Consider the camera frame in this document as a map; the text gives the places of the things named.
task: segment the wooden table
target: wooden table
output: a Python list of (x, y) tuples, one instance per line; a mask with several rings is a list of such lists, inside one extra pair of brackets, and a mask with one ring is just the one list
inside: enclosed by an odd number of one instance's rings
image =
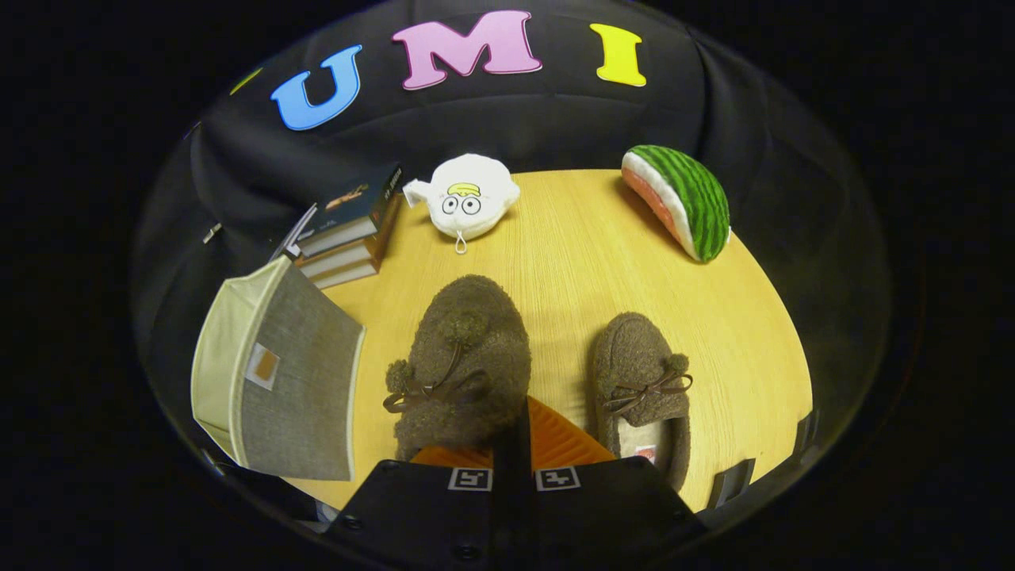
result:
[(382, 402), (385, 371), (408, 357), (433, 296), (453, 279), (486, 275), (522, 313), (532, 349), (529, 394), (594, 434), (588, 366), (615, 315), (649, 316), (690, 358), (690, 468), (680, 496), (706, 506), (716, 474), (756, 458), (752, 482), (793, 451), (810, 413), (800, 340), (779, 295), (734, 233), (702, 265), (684, 254), (619, 170), (514, 175), (522, 197), (465, 255), (403, 204), (381, 273), (325, 293), (366, 327), (353, 417), (354, 482), (287, 479), (341, 509), (378, 461), (394, 456), (398, 418)]

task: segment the white plush toy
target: white plush toy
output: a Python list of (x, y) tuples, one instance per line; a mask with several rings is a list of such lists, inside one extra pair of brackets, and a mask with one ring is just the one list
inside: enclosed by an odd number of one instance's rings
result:
[(430, 182), (409, 181), (403, 192), (410, 208), (426, 203), (433, 225), (458, 238), (459, 254), (466, 252), (466, 239), (493, 227), (521, 194), (502, 162), (472, 153), (442, 162)]

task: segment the pink letter m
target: pink letter m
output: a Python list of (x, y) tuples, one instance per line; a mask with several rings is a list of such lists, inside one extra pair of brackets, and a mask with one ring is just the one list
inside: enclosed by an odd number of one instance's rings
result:
[(436, 68), (433, 56), (441, 58), (459, 75), (470, 75), (479, 63), (484, 48), (490, 52), (490, 61), (483, 66), (487, 73), (538, 71), (543, 64), (532, 57), (529, 40), (525, 35), (525, 21), (531, 17), (532, 14), (521, 10), (487, 12), (468, 35), (435, 21), (398, 31), (392, 40), (405, 44), (409, 59), (409, 78), (402, 86), (414, 90), (444, 81), (448, 72)]

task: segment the brown slipper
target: brown slipper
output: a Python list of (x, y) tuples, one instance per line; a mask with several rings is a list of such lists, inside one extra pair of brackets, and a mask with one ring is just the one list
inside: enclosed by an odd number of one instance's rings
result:
[(593, 355), (599, 442), (618, 458), (649, 456), (679, 491), (690, 459), (688, 360), (674, 355), (652, 322), (622, 313)]
[(467, 275), (423, 314), (408, 361), (388, 369), (385, 409), (400, 460), (426, 446), (476, 448), (521, 415), (532, 357), (522, 316), (493, 280)]

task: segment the watermelon plush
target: watermelon plush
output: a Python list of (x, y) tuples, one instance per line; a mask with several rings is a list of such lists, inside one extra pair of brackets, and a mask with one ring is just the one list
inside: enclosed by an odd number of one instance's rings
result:
[(730, 241), (726, 193), (704, 164), (679, 150), (640, 144), (624, 153), (621, 173), (695, 260), (714, 260)]

